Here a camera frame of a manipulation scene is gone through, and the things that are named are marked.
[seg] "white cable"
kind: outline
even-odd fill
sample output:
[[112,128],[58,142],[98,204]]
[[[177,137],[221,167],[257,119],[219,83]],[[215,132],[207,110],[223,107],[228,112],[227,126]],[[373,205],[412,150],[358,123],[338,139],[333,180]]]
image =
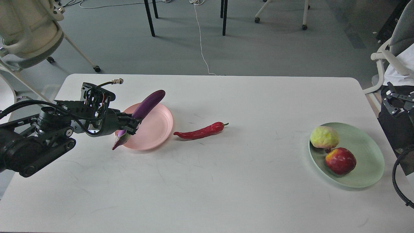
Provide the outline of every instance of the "white cable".
[[204,59],[204,55],[203,55],[203,46],[201,45],[201,27],[200,27],[200,23],[198,22],[197,10],[195,9],[195,6],[199,6],[199,5],[203,4],[203,3],[204,3],[204,1],[203,1],[202,3],[200,3],[200,4],[194,4],[194,3],[193,3],[193,4],[194,4],[194,11],[195,11],[195,19],[197,20],[198,29],[199,29],[199,31],[200,31],[200,48],[201,48],[201,56],[203,57],[203,60],[204,60],[204,62],[206,63],[208,74],[209,74],[209,75],[216,75],[215,73],[210,73],[210,68],[208,67],[208,64],[207,64],[207,62],[206,62],[206,59]]
[[194,5],[196,5],[196,6],[199,6],[199,5],[203,4],[204,2],[205,2],[205,0],[203,0],[203,2],[202,2],[202,3],[200,3],[200,1],[199,1],[199,0],[190,0],[190,3],[191,3],[191,4],[194,4]]

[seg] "black pants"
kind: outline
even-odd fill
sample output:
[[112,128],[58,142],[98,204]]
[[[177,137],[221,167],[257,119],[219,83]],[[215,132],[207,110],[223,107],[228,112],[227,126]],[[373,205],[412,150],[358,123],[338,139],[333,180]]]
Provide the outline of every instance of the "black pants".
[[[388,86],[381,87],[381,97],[383,101],[387,96],[386,92],[388,90]],[[397,94],[409,95],[411,92],[414,92],[414,86],[395,86],[395,91]],[[396,108],[402,108],[404,103],[401,101],[393,101],[391,102],[391,105]],[[378,120],[394,150],[414,144],[414,126],[408,117],[407,111],[392,116],[388,113],[384,104],[382,104]]]

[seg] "floor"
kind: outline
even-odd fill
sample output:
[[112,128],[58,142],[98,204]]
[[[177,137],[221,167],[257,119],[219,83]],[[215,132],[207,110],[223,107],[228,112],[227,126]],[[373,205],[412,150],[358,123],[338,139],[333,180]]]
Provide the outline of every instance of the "floor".
[[[302,0],[274,0],[259,24],[254,16],[262,0],[229,0],[226,36],[222,36],[220,1],[205,0],[196,7],[187,0],[160,1],[159,19],[153,15],[155,37],[150,34],[143,4],[85,9],[119,2],[85,0],[84,8],[79,4],[67,7],[60,22],[73,42],[101,67],[101,73],[353,77],[367,88],[377,72],[370,60],[380,46],[376,32],[399,1],[312,0],[304,31]],[[68,75],[95,73],[67,41],[53,58],[53,65],[43,61],[22,72],[51,99]],[[37,98],[8,73],[0,74],[19,96]],[[36,106],[27,107],[12,119],[38,112]],[[0,173],[0,198],[12,175],[11,171]]]

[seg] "chair wheel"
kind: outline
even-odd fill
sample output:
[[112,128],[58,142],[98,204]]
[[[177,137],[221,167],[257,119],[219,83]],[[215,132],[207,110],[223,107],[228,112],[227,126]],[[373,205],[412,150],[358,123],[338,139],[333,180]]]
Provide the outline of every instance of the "chair wheel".
[[94,71],[97,72],[97,73],[99,73],[101,71],[101,68],[99,66],[95,66],[94,67]]
[[48,61],[50,64],[54,63],[55,60],[53,59],[53,57],[47,57],[46,61]]

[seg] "purple eggplant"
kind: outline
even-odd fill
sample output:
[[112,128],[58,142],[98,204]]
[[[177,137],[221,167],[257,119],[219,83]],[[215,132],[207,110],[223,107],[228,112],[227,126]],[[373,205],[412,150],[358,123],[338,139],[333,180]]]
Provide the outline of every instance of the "purple eggplant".
[[[158,90],[150,94],[141,102],[140,105],[138,105],[138,107],[132,113],[132,118],[144,119],[148,115],[148,113],[164,98],[164,96],[164,90]],[[129,133],[126,133],[126,130],[120,130],[117,133],[117,138],[115,144],[112,147],[112,150],[115,150],[115,148],[125,144],[130,137],[131,135]]]

